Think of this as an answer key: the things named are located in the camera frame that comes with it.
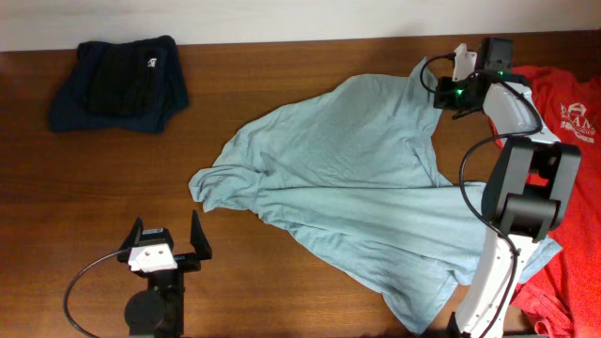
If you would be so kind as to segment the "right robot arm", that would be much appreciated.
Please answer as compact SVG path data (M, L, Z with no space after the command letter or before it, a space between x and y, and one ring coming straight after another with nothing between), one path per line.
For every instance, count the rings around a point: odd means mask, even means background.
M581 153L546 126L525 76L512 71L513 42L485 38L477 51L460 44L446 59L454 70L432 89L434 105L454 119L482 112L496 130L489 142L501 154L481 205L470 211L484 223L485 246L468 294L452 313L452 337L501 337L520 275L547 234L560 226Z

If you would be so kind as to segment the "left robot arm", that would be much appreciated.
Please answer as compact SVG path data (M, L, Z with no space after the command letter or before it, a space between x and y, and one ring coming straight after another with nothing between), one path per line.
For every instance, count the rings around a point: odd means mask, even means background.
M146 289L129 299L124 319L130 337L175 338L184 333L184 275L197 272L212 249L197 211L192 213L191 253L174 253L166 228L145 229L138 218L119 248L117 261L146 280Z

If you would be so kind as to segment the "light blue t-shirt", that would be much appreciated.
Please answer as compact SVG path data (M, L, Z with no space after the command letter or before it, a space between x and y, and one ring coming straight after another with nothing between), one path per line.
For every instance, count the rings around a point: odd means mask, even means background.
M204 210L249 210L378 292L412 333L424 332L485 245L472 214L484 184L458 187L438 169L435 76L363 74L240 128L190 180Z

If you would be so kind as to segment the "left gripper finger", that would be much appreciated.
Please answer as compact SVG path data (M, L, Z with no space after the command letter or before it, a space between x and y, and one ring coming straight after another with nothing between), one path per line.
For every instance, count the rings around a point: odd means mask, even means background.
M212 258L212 249L202 229L198 212L194 209L191 221L190 243L198 260L209 260Z
M130 248L136 246L139 243L142 232L143 232L143 220L140 217L138 217L135 220L131 231L129 232L129 234L126 236L126 238L122 242L122 244L120 246L120 250L121 251L129 250Z

